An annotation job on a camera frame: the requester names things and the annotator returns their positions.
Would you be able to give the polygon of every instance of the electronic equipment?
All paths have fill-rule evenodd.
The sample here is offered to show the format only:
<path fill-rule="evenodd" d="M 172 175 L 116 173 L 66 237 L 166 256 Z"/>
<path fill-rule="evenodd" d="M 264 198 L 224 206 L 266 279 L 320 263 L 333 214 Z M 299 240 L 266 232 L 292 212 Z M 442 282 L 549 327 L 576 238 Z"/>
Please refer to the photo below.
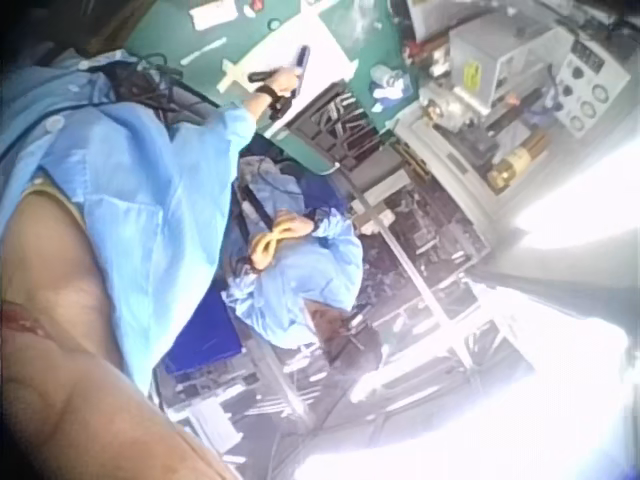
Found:
<path fill-rule="evenodd" d="M 526 95 L 566 55 L 570 43 L 558 42 L 559 29 L 502 12 L 455 28 L 449 34 L 454 92 L 483 115 L 508 94 Z"/>
<path fill-rule="evenodd" d="M 577 138 L 604 114 L 630 79 L 629 73 L 594 41 L 576 39 L 545 105 Z"/>

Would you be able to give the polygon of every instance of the light blue lab coat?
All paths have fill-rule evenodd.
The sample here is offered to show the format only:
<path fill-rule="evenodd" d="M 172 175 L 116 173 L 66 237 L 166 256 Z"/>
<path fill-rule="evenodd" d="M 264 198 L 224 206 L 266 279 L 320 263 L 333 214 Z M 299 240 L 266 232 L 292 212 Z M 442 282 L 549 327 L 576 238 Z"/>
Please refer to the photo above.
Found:
<path fill-rule="evenodd" d="M 268 160 L 243 159 L 245 162 L 254 163 L 246 178 L 272 218 L 280 209 L 305 213 L 304 199 L 293 177 L 279 173 Z M 250 233 L 265 231 L 261 220 L 250 213 L 245 215 Z M 304 299 L 351 310 L 360 290 L 362 244 L 350 220 L 335 209 L 327 209 L 327 213 L 310 236 L 282 242 L 273 263 L 260 274 L 244 269 L 228 278 L 229 288 L 223 293 L 227 304 L 279 347 L 297 348 L 317 341 L 303 313 Z M 227 241 L 232 244 L 232 259 L 247 254 L 235 222 Z"/>
<path fill-rule="evenodd" d="M 240 107 L 167 132 L 153 112 L 112 99 L 106 77 L 67 54 L 50 68 L 6 73 L 0 123 L 0 233 L 38 169 L 79 208 L 113 302 L 126 373 L 144 392 L 151 371 L 207 291 L 218 265 L 238 152 L 255 132 Z"/>

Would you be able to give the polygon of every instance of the work table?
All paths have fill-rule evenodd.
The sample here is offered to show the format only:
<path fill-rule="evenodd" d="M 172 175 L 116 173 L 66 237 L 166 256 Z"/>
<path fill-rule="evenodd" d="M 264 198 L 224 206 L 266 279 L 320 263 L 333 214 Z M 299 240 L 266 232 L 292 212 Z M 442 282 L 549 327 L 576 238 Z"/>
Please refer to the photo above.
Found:
<path fill-rule="evenodd" d="M 386 121 L 416 99 L 414 94 L 393 108 L 385 109 L 381 113 L 371 112 L 375 103 L 369 93 L 371 67 L 384 64 L 392 69 L 404 69 L 402 46 L 396 26 L 390 18 L 386 2 L 371 2 L 371 9 L 361 10 L 366 13 L 366 22 L 362 33 L 358 35 L 358 21 L 353 14 L 354 2 L 335 0 L 335 3 L 320 14 L 320 19 L 349 60 L 358 61 L 358 68 L 349 81 L 349 88 L 376 127 L 383 130 Z M 158 0 L 138 25 L 126 48 L 137 55 L 162 52 L 167 56 L 169 65 L 184 71 L 184 80 L 191 87 L 221 105 L 236 101 L 237 97 L 230 92 L 232 89 L 221 94 L 216 88 L 224 77 L 223 59 L 238 62 L 270 34 L 270 20 L 277 19 L 284 23 L 301 10 L 300 2 L 266 0 L 264 8 L 251 18 L 244 14 L 244 5 L 244 2 L 236 1 L 236 19 L 196 31 L 189 15 L 189 10 L 195 6 L 193 2 Z M 226 37 L 224 44 L 204 52 L 184 67 L 180 65 L 180 60 L 223 37 Z M 236 84 L 233 90 L 237 92 L 238 88 Z M 264 131 L 264 125 L 261 125 L 259 130 Z M 272 140 L 289 155 L 317 173 L 327 172 L 332 167 L 328 161 L 292 134 L 276 134 Z"/>

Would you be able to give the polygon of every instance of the skin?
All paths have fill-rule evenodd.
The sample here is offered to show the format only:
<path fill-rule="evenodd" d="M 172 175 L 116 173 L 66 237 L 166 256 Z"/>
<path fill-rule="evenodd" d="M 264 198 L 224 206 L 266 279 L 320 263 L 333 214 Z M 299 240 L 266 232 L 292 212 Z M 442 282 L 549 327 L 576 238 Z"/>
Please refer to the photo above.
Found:
<path fill-rule="evenodd" d="M 283 68 L 278 70 L 264 83 L 273 88 L 278 95 L 287 96 L 298 86 L 298 76 L 296 75 L 295 69 Z M 246 108 L 257 121 L 271 101 L 271 97 L 266 93 L 253 93 L 245 100 L 244 108 Z"/>
<path fill-rule="evenodd" d="M 292 71 L 269 80 L 295 88 Z M 270 103 L 252 95 L 257 119 Z M 2 239 L 3 415 L 46 477 L 237 478 L 122 374 L 89 239 L 55 197 L 30 194 Z"/>

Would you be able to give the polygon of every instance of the yellow label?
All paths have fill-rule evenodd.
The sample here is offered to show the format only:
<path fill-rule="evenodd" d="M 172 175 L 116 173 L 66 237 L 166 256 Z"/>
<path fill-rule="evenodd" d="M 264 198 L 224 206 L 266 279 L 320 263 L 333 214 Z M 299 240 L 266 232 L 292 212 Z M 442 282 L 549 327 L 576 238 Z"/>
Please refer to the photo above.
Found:
<path fill-rule="evenodd" d="M 478 62 L 468 62 L 464 66 L 464 88 L 470 92 L 477 92 L 480 88 L 482 69 Z"/>

